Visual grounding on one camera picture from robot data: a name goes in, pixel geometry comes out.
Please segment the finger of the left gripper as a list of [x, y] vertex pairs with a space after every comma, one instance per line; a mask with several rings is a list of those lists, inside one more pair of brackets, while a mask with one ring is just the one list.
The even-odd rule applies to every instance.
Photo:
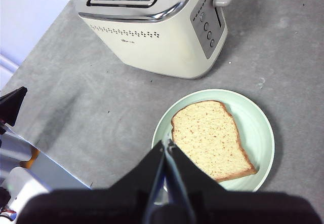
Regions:
[[24, 97], [28, 89], [20, 87], [4, 96], [1, 96], [1, 122], [14, 126]]

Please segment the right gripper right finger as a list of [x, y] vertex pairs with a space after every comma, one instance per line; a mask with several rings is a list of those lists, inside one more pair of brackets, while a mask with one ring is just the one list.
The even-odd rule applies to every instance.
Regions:
[[210, 178], [173, 142], [166, 146], [168, 170], [174, 178], [173, 204], [167, 223], [321, 223], [304, 198], [278, 192], [227, 191]]

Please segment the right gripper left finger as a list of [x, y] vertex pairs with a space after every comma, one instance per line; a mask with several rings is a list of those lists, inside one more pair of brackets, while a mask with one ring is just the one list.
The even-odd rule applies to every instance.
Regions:
[[107, 189], [63, 189], [30, 199], [17, 223], [161, 223], [154, 204], [164, 166], [159, 141]]

